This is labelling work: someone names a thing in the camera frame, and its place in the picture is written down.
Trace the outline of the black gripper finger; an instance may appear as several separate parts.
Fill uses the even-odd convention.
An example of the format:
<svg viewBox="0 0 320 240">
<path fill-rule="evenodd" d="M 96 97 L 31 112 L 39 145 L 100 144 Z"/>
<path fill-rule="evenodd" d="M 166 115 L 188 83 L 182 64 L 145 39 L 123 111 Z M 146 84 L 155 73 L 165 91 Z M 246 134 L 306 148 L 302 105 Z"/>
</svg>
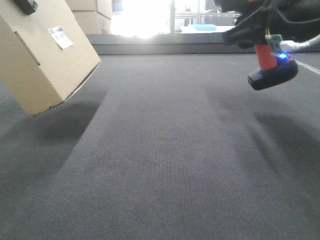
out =
<svg viewBox="0 0 320 240">
<path fill-rule="evenodd" d="M 13 2 L 25 15 L 31 15 L 38 9 L 38 3 L 35 0 L 13 0 Z"/>
<path fill-rule="evenodd" d="M 235 21 L 235 26 L 222 33 L 223 43 L 227 46 L 238 45 L 242 49 L 254 45 L 265 45 L 267 11 L 258 9 L 249 15 L 242 14 Z"/>
</svg>

